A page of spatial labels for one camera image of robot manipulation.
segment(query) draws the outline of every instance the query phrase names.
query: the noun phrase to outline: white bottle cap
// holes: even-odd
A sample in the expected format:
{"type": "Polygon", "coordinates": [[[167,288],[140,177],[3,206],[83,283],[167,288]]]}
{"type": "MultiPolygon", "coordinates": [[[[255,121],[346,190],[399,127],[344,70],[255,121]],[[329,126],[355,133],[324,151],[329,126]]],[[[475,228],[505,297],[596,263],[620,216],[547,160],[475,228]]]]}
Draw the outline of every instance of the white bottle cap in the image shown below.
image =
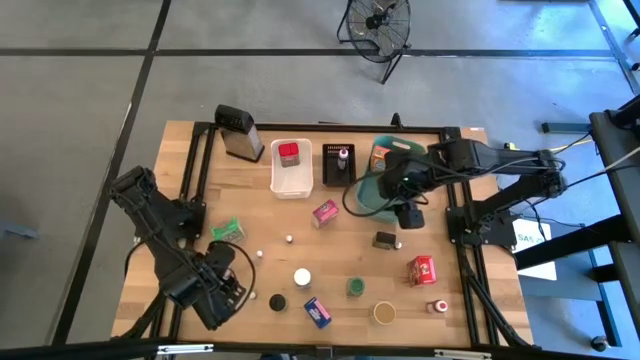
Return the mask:
{"type": "Polygon", "coordinates": [[[311,273],[307,269],[300,268],[293,274],[293,281],[298,286],[309,286],[311,284],[311,273]]]}
{"type": "Polygon", "coordinates": [[[435,304],[433,304],[433,307],[437,312],[446,312],[447,310],[449,310],[449,305],[444,300],[436,301],[435,304]]]}
{"type": "Polygon", "coordinates": [[[340,160],[346,160],[349,158],[349,150],[342,148],[340,149],[340,152],[338,153],[338,158],[340,160]]]}

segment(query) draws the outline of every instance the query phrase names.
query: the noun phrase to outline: wooden tabletop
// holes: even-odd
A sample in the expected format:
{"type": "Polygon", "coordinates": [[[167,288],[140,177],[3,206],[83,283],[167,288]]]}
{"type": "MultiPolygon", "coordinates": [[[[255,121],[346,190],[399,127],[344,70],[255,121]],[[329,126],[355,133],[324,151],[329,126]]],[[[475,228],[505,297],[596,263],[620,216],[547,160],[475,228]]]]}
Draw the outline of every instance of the wooden tabletop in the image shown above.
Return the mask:
{"type": "MultiPolygon", "coordinates": [[[[159,190],[168,198],[178,197],[193,129],[192,122],[167,123],[154,168],[159,190]]],[[[193,309],[182,317],[179,339],[184,341],[252,342],[285,344],[449,346],[468,347],[460,273],[455,248],[448,240],[444,209],[448,206],[446,188],[426,194],[429,205],[422,206],[426,225],[422,229],[402,230],[397,225],[356,218],[342,209],[341,188],[322,184],[322,144],[355,144],[357,174],[363,174],[373,140],[380,134],[261,131],[265,152],[258,164],[225,154],[216,132],[205,192],[208,205],[203,236],[196,243],[204,251],[212,240],[209,229],[236,216],[247,233],[241,245],[254,257],[257,270],[256,300],[216,331],[207,331],[193,309]],[[314,186],[307,199],[279,200],[269,189],[271,179],[270,144],[275,139],[306,138],[313,144],[314,186]],[[332,199],[340,213],[321,230],[311,224],[311,213],[332,199]],[[371,246],[376,231],[394,232],[403,246],[400,250],[382,250],[371,246]],[[286,235],[294,237],[287,244],[286,235]],[[264,256],[258,260],[256,251],[264,256]],[[431,255],[437,282],[411,288],[406,264],[417,255],[431,255]],[[297,289],[293,273],[307,268],[312,274],[310,289],[297,289]],[[347,279],[360,276],[366,290],[359,298],[346,296],[347,279]],[[288,300],[284,312],[273,312],[269,298],[276,293],[288,300]],[[332,317],[326,328],[318,329],[303,305],[317,297],[332,317]],[[444,314],[425,311],[426,303],[446,300],[444,314]],[[397,309],[396,320],[386,326],[374,325],[370,310],[379,301],[389,301],[397,309]]],[[[463,137],[486,141],[482,129],[463,129],[463,137]]],[[[436,135],[400,134],[398,137],[425,147],[438,142],[436,135]]],[[[191,192],[196,188],[199,163],[204,148],[202,137],[196,159],[191,192]]],[[[497,191],[493,176],[473,180],[474,199],[482,200],[497,191]]],[[[532,335],[524,300],[512,257],[503,249],[485,246],[485,266],[491,295],[505,318],[519,335],[531,342],[532,335]]],[[[232,268],[240,282],[248,286],[251,275],[240,254],[232,268]]],[[[157,293],[153,257],[141,247],[131,258],[112,334],[127,331],[157,293]]],[[[167,334],[172,306],[165,311],[162,334],[167,334]]],[[[476,299],[481,339],[487,342],[482,306],[476,299]]]]}

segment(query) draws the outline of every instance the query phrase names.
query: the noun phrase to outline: concrete floor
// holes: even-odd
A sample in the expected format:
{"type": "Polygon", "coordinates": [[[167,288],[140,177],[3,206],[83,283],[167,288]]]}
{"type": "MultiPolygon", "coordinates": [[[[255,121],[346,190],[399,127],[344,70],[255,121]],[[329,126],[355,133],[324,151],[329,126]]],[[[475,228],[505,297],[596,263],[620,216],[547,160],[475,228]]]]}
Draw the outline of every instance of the concrete floor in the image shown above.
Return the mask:
{"type": "MultiPolygon", "coordinates": [[[[632,58],[636,45],[623,41],[633,23],[621,0],[598,4],[632,58]]],[[[0,47],[146,48],[160,5],[3,1],[0,47]]],[[[334,37],[343,6],[343,0],[174,1],[160,47],[349,48],[334,37]]],[[[414,49],[608,48],[586,3],[413,1],[412,15],[414,49]]],[[[0,57],[0,218],[41,234],[0,243],[0,348],[46,341],[140,64],[138,57],[0,57]]],[[[153,166],[167,120],[210,121],[220,103],[246,109],[259,122],[387,124],[399,112],[407,125],[480,126],[493,145],[513,141],[533,149],[576,138],[542,135],[541,122],[583,122],[632,96],[609,59],[406,58],[385,86],[375,82],[382,71],[359,57],[156,58],[122,171],[153,166]]],[[[592,145],[563,158],[569,181],[602,167],[592,145]]],[[[539,211],[590,223],[618,210],[608,181],[599,178],[539,211]]],[[[70,341],[108,338],[132,233],[128,218],[111,206],[70,341]]],[[[630,335],[622,349],[604,355],[631,357],[640,345],[620,289],[610,287],[619,331],[630,335]]],[[[526,304],[537,344],[592,353],[585,339],[602,334],[595,304],[532,297],[526,304]]]]}

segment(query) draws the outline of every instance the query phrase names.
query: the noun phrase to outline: electric fan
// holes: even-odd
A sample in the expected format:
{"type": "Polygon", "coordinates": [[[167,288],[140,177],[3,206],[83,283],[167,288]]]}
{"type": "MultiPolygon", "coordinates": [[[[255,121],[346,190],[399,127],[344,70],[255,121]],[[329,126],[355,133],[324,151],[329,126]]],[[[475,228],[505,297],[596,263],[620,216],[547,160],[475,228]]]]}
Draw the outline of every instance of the electric fan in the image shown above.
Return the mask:
{"type": "Polygon", "coordinates": [[[349,0],[336,36],[341,44],[350,42],[363,58],[389,63],[381,81],[384,84],[410,47],[407,43],[409,30],[411,6],[408,0],[349,0]],[[340,38],[345,21],[348,40],[340,38]]]}

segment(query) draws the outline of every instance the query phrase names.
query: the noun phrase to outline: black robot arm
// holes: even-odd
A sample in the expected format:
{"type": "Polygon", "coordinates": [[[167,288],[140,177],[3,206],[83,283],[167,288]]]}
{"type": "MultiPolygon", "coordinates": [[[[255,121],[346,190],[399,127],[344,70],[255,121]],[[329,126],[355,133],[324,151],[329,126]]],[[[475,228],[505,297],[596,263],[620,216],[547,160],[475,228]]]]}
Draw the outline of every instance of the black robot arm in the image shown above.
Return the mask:
{"type": "Polygon", "coordinates": [[[483,201],[463,207],[464,229],[478,233],[487,229],[497,214],[530,197],[556,197],[566,184],[560,171],[564,162],[549,150],[493,149],[469,139],[456,139],[427,148],[427,154],[389,152],[387,170],[378,178],[384,199],[394,199],[393,210],[403,229],[424,226],[422,213],[413,199],[447,184],[468,181],[487,174],[521,175],[513,185],[483,201]]]}
{"type": "Polygon", "coordinates": [[[110,195],[153,254],[161,293],[183,309],[193,306],[209,330],[217,329],[239,310],[246,301],[245,296],[241,302],[246,290],[229,270],[236,246],[212,242],[205,254],[180,248],[180,224],[189,212],[157,190],[151,170],[133,168],[114,181],[110,195]]]}

